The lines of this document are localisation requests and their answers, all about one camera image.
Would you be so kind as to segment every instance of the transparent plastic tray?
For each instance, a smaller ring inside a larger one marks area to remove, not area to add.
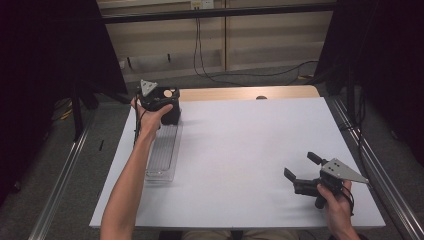
[[[150,151],[145,180],[149,182],[172,182],[177,164],[183,125],[162,125]]]

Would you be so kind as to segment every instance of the white tabletop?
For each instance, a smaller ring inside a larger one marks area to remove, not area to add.
[[[183,133],[174,181],[145,183],[136,226],[173,229],[324,227],[315,198],[296,195],[285,167],[319,176],[306,158],[358,168],[323,98],[180,102]],[[101,217],[133,145],[131,110],[90,226]],[[356,227],[384,226],[371,194],[354,183]]]

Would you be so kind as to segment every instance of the hand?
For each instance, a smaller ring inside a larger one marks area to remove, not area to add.
[[[343,185],[346,187],[346,189],[343,188],[343,192],[349,196],[348,190],[350,191],[352,182],[344,181]],[[337,239],[359,239],[350,221],[351,209],[348,200],[343,196],[335,197],[330,190],[321,184],[318,184],[317,189],[327,200],[327,226],[334,237]]]
[[[160,126],[160,119],[163,115],[171,111],[173,108],[172,104],[168,104],[156,112],[146,111],[142,106],[135,103],[135,99],[131,101],[131,106],[135,108],[137,105],[138,114],[137,118],[141,117],[141,129],[139,137],[147,137],[148,140],[153,141],[156,137],[156,131]]]

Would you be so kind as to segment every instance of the person's right hand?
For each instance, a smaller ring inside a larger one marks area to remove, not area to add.
[[[343,185],[350,191],[352,182],[345,180]],[[327,200],[327,226],[333,236],[337,239],[359,239],[350,221],[351,210],[348,200],[341,195],[334,197],[333,193],[321,184],[318,184],[317,189]],[[350,195],[344,188],[343,192],[347,196]]]

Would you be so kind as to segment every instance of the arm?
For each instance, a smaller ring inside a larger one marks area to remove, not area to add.
[[[157,112],[146,112],[131,155],[121,172],[103,213],[100,239],[131,239],[143,191],[149,149],[156,137],[161,117],[172,109],[167,105]]]
[[[351,181],[344,181],[344,186],[352,187]],[[359,236],[352,227],[350,221],[350,205],[344,197],[334,197],[333,193],[321,184],[317,186],[319,193],[327,200],[327,226],[336,239],[339,240],[359,240]]]

